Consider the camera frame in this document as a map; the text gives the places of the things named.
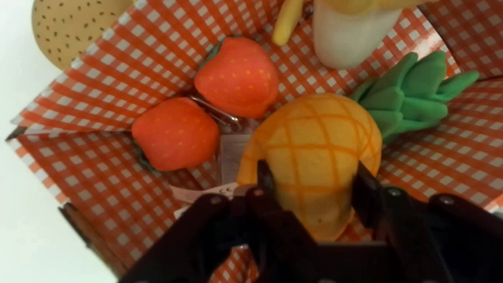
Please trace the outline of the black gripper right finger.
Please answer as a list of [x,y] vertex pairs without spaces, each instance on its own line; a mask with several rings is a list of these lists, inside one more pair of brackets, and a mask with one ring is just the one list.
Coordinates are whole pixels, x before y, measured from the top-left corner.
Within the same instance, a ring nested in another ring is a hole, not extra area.
[[351,206],[364,228],[378,231],[383,225],[381,192],[383,187],[375,176],[358,163],[351,182]]

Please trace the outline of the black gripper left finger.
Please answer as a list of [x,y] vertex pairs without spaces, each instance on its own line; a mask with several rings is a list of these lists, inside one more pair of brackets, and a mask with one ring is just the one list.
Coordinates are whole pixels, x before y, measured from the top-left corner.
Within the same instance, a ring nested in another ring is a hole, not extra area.
[[256,163],[256,196],[267,196],[273,200],[276,196],[274,193],[274,179],[273,173],[268,168],[268,163],[265,160],[259,160]]

